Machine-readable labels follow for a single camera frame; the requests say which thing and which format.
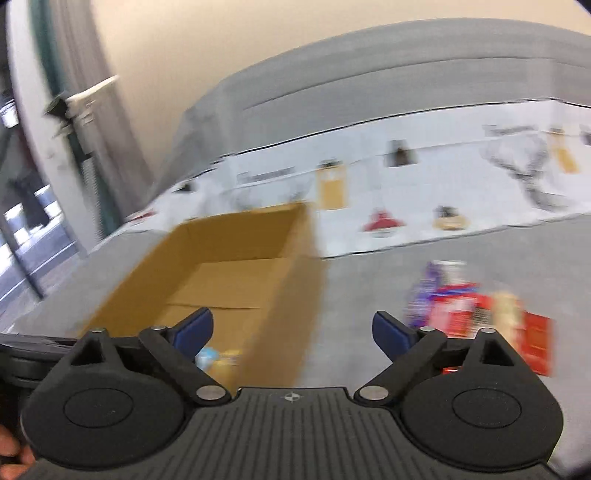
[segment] gray tablecloth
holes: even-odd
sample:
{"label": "gray tablecloth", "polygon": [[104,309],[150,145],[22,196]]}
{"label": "gray tablecloth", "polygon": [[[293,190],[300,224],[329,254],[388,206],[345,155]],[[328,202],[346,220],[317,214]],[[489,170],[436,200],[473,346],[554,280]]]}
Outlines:
{"label": "gray tablecloth", "polygon": [[[376,310],[401,316],[411,286],[429,260],[465,260],[471,280],[485,291],[510,288],[526,308],[555,319],[554,374],[544,378],[564,411],[564,432],[552,463],[562,473],[591,463],[591,218],[412,245],[327,260],[327,283],[318,326],[300,386],[359,388],[388,359],[374,345]],[[115,237],[52,296],[17,322],[17,330],[70,335],[162,237],[127,233]]]}

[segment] human hand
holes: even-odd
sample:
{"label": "human hand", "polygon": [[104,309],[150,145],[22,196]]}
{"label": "human hand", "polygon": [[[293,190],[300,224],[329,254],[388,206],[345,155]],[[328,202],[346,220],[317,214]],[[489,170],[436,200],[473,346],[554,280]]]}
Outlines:
{"label": "human hand", "polygon": [[21,463],[0,466],[0,480],[15,480],[22,475],[34,462],[35,457],[29,446],[21,448],[16,438],[3,425],[0,425],[0,455],[16,457]]}

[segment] metal pole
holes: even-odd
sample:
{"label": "metal pole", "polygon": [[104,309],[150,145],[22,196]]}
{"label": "metal pole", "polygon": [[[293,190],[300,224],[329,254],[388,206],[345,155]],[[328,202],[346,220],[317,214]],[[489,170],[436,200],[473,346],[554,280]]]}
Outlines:
{"label": "metal pole", "polygon": [[6,220],[6,217],[0,213],[0,232],[2,232],[2,236],[4,237],[4,241],[8,245],[8,248],[12,252],[12,257],[14,258],[15,265],[20,270],[22,276],[25,278],[25,281],[29,284],[32,291],[35,292],[35,295],[39,299],[39,301],[45,298],[41,287],[37,283],[31,274],[28,272],[25,265],[22,263],[21,257],[17,255],[18,244],[14,238],[14,234],[12,233],[12,229]]}

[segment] cardboard box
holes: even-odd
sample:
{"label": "cardboard box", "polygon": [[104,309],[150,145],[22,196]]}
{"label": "cardboard box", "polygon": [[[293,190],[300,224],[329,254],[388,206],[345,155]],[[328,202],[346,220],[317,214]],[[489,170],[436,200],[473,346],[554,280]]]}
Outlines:
{"label": "cardboard box", "polygon": [[290,387],[319,309],[323,263],[308,207],[294,203],[186,222],[130,273],[84,331],[136,335],[211,309],[207,344],[232,361],[208,373],[226,388]]}

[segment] red object picture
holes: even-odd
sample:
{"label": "red object picture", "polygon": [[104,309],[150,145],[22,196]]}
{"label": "red object picture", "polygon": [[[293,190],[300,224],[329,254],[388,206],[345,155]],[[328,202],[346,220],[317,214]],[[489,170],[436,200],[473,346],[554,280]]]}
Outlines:
{"label": "red object picture", "polygon": [[406,224],[403,221],[396,220],[387,210],[376,210],[363,231],[371,232],[375,236],[389,236],[397,227],[404,225]]}

